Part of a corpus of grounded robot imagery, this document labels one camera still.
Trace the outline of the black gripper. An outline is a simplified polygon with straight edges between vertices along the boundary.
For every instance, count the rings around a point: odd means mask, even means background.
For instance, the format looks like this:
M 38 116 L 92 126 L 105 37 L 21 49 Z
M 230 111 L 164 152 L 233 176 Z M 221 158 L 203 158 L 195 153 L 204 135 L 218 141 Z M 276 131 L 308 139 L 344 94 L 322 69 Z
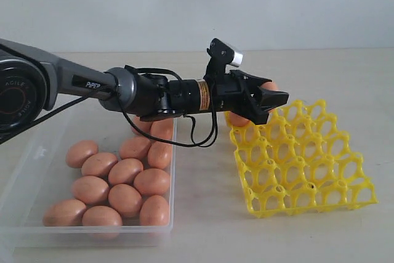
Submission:
M 271 79 L 232 70 L 222 79 L 210 80 L 215 111 L 229 111 L 251 120 L 254 124 L 265 124 L 269 113 L 285 104 L 289 93 L 269 91 L 261 86 Z

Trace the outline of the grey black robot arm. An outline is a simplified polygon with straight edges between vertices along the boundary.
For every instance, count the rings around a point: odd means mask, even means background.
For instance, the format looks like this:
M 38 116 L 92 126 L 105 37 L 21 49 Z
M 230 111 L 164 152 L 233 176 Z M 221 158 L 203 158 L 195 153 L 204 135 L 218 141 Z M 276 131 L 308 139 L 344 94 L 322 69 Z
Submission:
M 230 111 L 261 125 L 267 123 L 270 111 L 287 103 L 287 92 L 265 89 L 264 78 L 239 69 L 241 52 L 215 38 L 207 53 L 203 79 L 193 80 L 167 69 L 129 65 L 100 72 L 2 39 L 1 142 L 60 113 L 55 106 L 59 94 L 73 95 L 76 103 L 95 98 L 106 110 L 125 118 L 136 115 L 144 122 L 210 113 L 211 131 L 200 147 L 216 140 L 219 112 Z

